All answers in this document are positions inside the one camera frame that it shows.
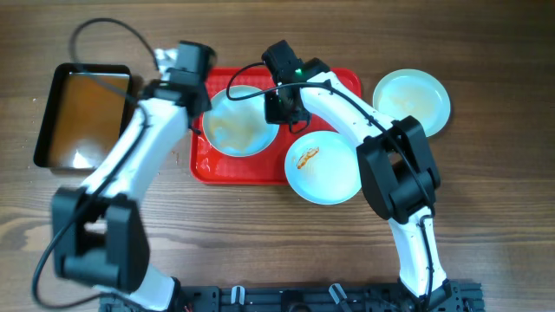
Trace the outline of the light blue plate top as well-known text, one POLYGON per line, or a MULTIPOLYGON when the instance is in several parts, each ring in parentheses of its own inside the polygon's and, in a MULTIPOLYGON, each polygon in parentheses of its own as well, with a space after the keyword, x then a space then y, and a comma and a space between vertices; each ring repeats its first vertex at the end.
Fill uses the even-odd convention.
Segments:
POLYGON ((263 95, 231 101, 223 89, 211 103, 212 109, 202 118, 202 132, 218 152, 249 157, 264 151, 276 139, 279 125, 266 122, 263 95))

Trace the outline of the light blue plate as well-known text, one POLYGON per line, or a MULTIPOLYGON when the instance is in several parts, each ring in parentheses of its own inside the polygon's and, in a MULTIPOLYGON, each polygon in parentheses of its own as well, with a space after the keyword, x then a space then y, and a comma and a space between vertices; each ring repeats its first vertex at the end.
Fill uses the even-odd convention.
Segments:
POLYGON ((418 69, 399 69, 377 83, 373 107, 398 120, 411 115, 422 125, 427 137, 439 133, 448 123, 451 101, 445 87, 432 75, 418 69))
POLYGON ((361 190, 354 147, 339 133, 316 131, 289 148, 284 172, 300 197, 318 205, 337 205, 361 190))
POLYGON ((276 139, 279 125, 266 122, 263 95, 231 101, 223 89, 211 103, 212 109, 202 118, 202 132, 218 152, 249 157, 264 151, 276 139))

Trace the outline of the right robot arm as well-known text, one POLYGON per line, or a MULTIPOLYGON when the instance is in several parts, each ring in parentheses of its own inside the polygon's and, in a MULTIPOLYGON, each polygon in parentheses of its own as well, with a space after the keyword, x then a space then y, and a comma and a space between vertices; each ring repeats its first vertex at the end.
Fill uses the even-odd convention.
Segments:
POLYGON ((447 299, 447 275, 433 231, 435 191, 441 178, 421 123, 397 120, 350 92, 317 58, 303 62, 282 40, 261 56, 274 82, 264 93, 270 124, 309 125, 325 120, 354 147, 362 193, 394 235, 400 282, 415 309, 435 309, 447 299))

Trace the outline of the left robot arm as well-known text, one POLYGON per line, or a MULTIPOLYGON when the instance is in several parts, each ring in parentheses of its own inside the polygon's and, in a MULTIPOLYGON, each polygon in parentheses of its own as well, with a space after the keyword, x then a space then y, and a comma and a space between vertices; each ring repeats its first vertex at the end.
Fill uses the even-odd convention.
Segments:
POLYGON ((123 135, 77 189, 52 199, 55 273, 146 311, 177 308, 179 283, 150 263, 140 203, 174 145, 210 110, 206 80, 214 50, 180 42, 162 77, 139 93, 123 135))

